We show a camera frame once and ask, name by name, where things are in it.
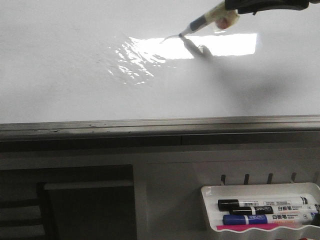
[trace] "white surface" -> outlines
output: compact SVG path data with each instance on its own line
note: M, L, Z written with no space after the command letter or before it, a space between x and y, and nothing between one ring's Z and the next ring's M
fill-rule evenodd
M210 230L213 234L224 237L225 232L242 233L243 239L249 239L250 232L257 230L257 228L249 228L244 231L233 230L217 230L217 225L223 225L223 216L229 214L227 211L219 211L219 199L263 199L263 198L285 198L301 196L308 199L310 204L317 204L320 202L320 188L314 183L286 183L286 184L263 184L263 185L229 185L229 186L203 186L201 188L201 195L205 209L205 219L210 225ZM281 229L290 229L288 233L291 234L290 239L299 239L300 235L308 236L309 231L314 231L315 226L304 225L300 228L291 228L286 226L279 226L272 230L258 229L255 232L255 239L260 239L259 235L269 233L269 235L276 235L277 238L288 238L287 235L281 235Z
M320 4L159 44L218 3L0 0L0 123L320 114Z

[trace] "whiteboard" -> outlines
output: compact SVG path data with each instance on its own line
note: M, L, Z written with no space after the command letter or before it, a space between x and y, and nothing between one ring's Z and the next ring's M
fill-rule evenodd
M320 114L320 4L160 43L218 3L0 0L0 123Z

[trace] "blue marker cap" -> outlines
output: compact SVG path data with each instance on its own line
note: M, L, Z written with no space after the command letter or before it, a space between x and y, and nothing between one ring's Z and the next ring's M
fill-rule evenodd
M224 215L224 225L267 224L266 215Z

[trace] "white plastic holder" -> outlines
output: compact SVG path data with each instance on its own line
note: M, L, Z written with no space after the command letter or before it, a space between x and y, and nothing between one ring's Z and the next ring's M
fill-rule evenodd
M320 203L320 188L311 182L285 184L254 184L254 185L221 185L203 186L201 188L205 221L212 240L299 240L301 238L320 239L320 227L304 225L299 228L278 226L271 230L249 228L244 231L229 229L217 230L223 225L223 215L219 211L219 199L254 199L254 198L283 198L301 196L310 202Z

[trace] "pink eraser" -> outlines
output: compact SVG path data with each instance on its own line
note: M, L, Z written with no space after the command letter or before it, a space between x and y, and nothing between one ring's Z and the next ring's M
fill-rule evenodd
M257 229L264 229L264 230L270 230L274 229L276 227L279 227L279 224L277 223L267 223L267 224L248 224L248 225L218 225L216 226L217 230L234 230L234 231L244 231L250 228L257 228Z

